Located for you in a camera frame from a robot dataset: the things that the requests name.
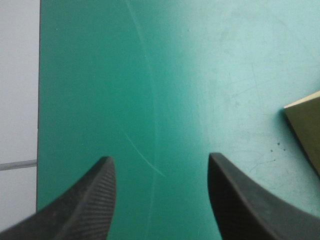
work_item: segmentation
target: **white surface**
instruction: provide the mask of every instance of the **white surface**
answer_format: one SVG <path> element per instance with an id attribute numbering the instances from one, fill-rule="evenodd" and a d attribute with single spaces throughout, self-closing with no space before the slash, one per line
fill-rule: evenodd
<path id="1" fill-rule="evenodd" d="M 0 0 L 0 164 L 37 158 L 39 0 Z"/>
<path id="2" fill-rule="evenodd" d="M 0 171 L 0 231 L 36 211 L 36 167 Z"/>
<path id="3" fill-rule="evenodd" d="M 0 0 L 0 164 L 37 158 L 39 0 Z M 0 231 L 36 210 L 36 167 L 0 171 Z"/>

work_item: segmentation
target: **green surface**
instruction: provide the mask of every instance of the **green surface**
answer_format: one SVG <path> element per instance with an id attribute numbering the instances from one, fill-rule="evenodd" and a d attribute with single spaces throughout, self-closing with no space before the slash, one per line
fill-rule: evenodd
<path id="1" fill-rule="evenodd" d="M 38 208 L 113 156 L 109 240 L 219 240 L 222 152 L 320 215 L 319 180 L 279 110 L 320 88 L 311 0 L 42 0 Z"/>

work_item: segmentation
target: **green cutting mat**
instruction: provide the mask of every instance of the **green cutting mat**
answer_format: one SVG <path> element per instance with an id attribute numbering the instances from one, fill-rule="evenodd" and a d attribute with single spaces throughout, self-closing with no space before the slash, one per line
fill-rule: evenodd
<path id="1" fill-rule="evenodd" d="M 311 0 L 42 0 L 41 209 L 113 156 L 109 240 L 219 240 L 209 152 L 316 215 L 320 185 L 279 110 L 320 88 Z"/>

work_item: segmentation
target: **scratch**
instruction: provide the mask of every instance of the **scratch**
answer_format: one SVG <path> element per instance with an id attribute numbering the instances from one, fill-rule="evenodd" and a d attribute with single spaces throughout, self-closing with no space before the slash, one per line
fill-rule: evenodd
<path id="1" fill-rule="evenodd" d="M 139 151 L 136 145 L 132 142 L 130 137 L 125 132 L 123 132 L 123 134 L 125 135 L 126 139 L 128 139 L 128 141 L 131 143 L 132 147 L 136 150 L 136 152 L 140 155 L 140 157 L 150 166 L 150 168 L 152 168 L 158 174 L 166 178 L 166 175 L 164 175 L 160 170 L 158 170 L 154 165 L 152 165 L 151 162 L 148 161 L 148 159 L 146 159 L 146 157 Z"/>
<path id="2" fill-rule="evenodd" d="M 254 64 L 253 63 L 251 63 L 251 69 L 252 69 L 253 80 L 254 80 L 254 85 L 255 85 L 255 89 L 256 89 L 256 94 L 257 94 L 257 97 L 258 97 L 260 110 L 262 111 L 261 96 L 260 96 L 260 92 L 259 92 L 259 88 L 258 88 L 259 85 L 257 83 L 257 78 L 256 78 L 256 73 L 255 73 L 255 68 L 254 68 Z"/>
<path id="3" fill-rule="evenodd" d="M 257 165 L 255 165 L 253 168 L 251 168 L 250 171 L 249 171 L 249 173 L 251 173 L 253 169 L 257 168 L 258 166 L 260 166 L 260 165 L 262 165 L 262 164 L 272 163 L 272 162 L 274 162 L 274 161 L 275 161 L 275 160 L 260 162 L 260 163 L 258 163 Z"/>

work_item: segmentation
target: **black rubber tip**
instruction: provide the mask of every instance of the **black rubber tip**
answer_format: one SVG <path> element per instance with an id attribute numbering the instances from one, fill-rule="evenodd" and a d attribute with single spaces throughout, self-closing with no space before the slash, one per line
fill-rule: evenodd
<path id="1" fill-rule="evenodd" d="M 271 194 L 220 153 L 211 153 L 208 191 L 223 240 L 320 240 L 320 218 Z"/>
<path id="2" fill-rule="evenodd" d="M 103 157 L 50 205 L 0 233 L 0 240 L 105 240 L 115 204 L 115 165 Z"/>

